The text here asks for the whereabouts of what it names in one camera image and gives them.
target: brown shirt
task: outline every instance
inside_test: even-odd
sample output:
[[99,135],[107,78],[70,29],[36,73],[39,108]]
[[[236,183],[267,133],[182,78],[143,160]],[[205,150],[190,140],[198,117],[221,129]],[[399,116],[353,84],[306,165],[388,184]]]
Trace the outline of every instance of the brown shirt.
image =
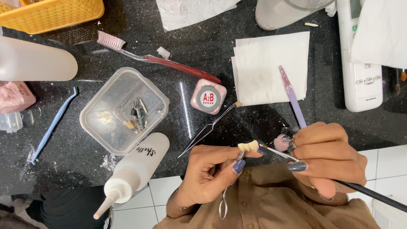
[[301,185],[286,163],[248,167],[228,188],[224,220],[219,218],[220,195],[195,214],[166,217],[153,229],[380,229],[363,200],[327,206],[316,191],[305,196]]

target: silver bracelet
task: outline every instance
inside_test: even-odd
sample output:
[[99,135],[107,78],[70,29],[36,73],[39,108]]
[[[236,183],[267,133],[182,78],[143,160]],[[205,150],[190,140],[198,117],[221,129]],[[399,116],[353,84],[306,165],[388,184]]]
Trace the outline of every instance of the silver bracelet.
[[183,212],[183,211],[184,211],[184,209],[189,208],[189,206],[188,206],[188,207],[179,207],[179,206],[177,205],[177,203],[175,202],[175,198],[177,197],[177,192],[178,192],[178,189],[175,191],[175,195],[174,195],[174,204],[177,206],[177,208],[178,208],[179,210],[181,210],[181,211]]

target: black granite countertop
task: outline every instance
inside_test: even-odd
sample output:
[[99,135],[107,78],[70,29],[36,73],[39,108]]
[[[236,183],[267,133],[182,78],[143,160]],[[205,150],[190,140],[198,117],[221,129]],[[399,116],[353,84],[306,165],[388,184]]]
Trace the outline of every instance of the black granite countertop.
[[[171,60],[217,76],[228,90],[224,106],[236,101],[230,61],[234,55],[235,39],[310,31],[308,90],[306,98],[299,101],[305,121],[308,124],[317,121],[342,124],[349,134],[350,144],[356,150],[407,144],[407,86],[402,84],[401,95],[394,95],[391,81],[393,69],[383,68],[384,99],[379,108],[359,113],[345,108],[337,16],[328,17],[321,10],[282,29],[265,31],[255,21],[256,1],[244,0],[238,3],[236,9],[192,26],[164,32],[155,1],[123,0],[118,7],[109,4],[105,3],[107,12],[114,9],[119,13],[113,14],[114,17],[102,18],[102,24],[96,26],[105,28],[107,32],[108,28],[110,31],[114,28],[115,34],[127,42],[125,49],[128,51],[157,55],[156,50],[162,46],[171,52]],[[319,27],[304,26],[304,22],[316,23]],[[163,65],[132,60],[107,50],[95,41],[69,45],[46,35],[31,36],[6,28],[3,31],[7,37],[69,51],[75,56],[79,69],[76,77],[70,81],[27,82],[37,102],[22,112],[24,127],[16,133],[0,133],[0,195],[74,189],[106,182],[120,157],[108,156],[108,165],[101,167],[109,153],[82,129],[79,113],[122,67],[137,69],[170,99],[170,111],[154,132],[167,135],[171,145],[153,178],[185,173],[188,154],[179,159],[177,156],[205,124],[215,119],[189,104],[199,78]],[[182,96],[180,84],[183,84],[185,97]],[[79,88],[78,96],[71,101],[54,129],[38,162],[28,165],[29,151],[37,148],[74,86]],[[284,127],[298,127],[289,103],[236,108],[218,123],[202,143],[233,146],[252,139],[270,143]],[[277,160],[268,155],[248,159],[247,164],[263,165]]]

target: pink package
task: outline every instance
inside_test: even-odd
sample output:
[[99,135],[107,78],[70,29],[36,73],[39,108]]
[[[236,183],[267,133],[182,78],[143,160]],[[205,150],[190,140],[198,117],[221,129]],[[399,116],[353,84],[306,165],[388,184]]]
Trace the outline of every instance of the pink package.
[[200,79],[192,94],[191,106],[211,115],[216,115],[226,97],[226,88],[206,79]]
[[35,96],[24,82],[0,81],[0,114],[23,111],[35,102]]

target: white plastic jug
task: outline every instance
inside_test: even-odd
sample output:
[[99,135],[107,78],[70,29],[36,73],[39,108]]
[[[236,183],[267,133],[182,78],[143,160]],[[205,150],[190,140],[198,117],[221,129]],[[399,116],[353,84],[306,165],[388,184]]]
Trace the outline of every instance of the white plastic jug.
[[258,0],[257,24],[265,30],[279,29],[292,24],[335,0]]
[[67,81],[78,64],[69,52],[0,36],[0,80]]
[[106,199],[93,218],[99,219],[113,203],[125,203],[142,189],[170,147],[170,141],[162,133],[150,134],[142,143],[126,155],[106,181]]

